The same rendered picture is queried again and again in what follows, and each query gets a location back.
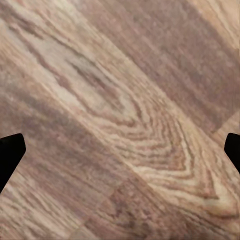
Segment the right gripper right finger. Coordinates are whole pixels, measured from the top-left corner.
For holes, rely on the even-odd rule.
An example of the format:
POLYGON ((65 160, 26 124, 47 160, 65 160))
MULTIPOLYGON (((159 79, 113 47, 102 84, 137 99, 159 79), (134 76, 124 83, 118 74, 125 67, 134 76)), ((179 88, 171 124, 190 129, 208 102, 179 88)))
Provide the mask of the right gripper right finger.
POLYGON ((224 151, 240 173, 240 135, 228 133, 224 151))

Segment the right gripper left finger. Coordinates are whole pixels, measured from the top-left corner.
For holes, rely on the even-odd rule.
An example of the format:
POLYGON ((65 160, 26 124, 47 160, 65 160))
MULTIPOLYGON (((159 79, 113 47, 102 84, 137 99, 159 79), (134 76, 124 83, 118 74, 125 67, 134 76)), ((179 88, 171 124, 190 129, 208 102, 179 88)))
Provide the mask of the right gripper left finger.
POLYGON ((22 133, 0 138, 0 193, 26 153, 22 133))

